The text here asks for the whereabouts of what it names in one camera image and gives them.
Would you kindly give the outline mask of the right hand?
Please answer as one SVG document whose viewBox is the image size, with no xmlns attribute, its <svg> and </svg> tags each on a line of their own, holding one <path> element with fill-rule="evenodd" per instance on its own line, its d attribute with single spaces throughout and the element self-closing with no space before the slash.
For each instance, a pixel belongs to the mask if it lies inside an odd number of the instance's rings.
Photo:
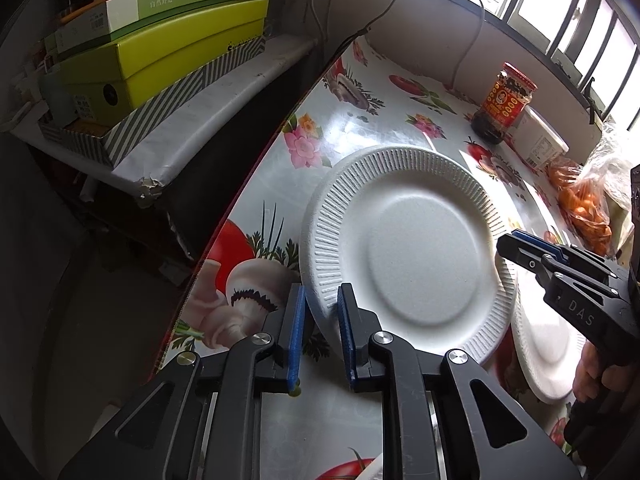
<svg viewBox="0 0 640 480">
<path fill-rule="evenodd" d="M 582 347 L 573 382 L 573 393 L 578 402 L 585 403 L 598 396 L 602 370 L 600 353 L 590 341 L 587 341 Z"/>
</svg>

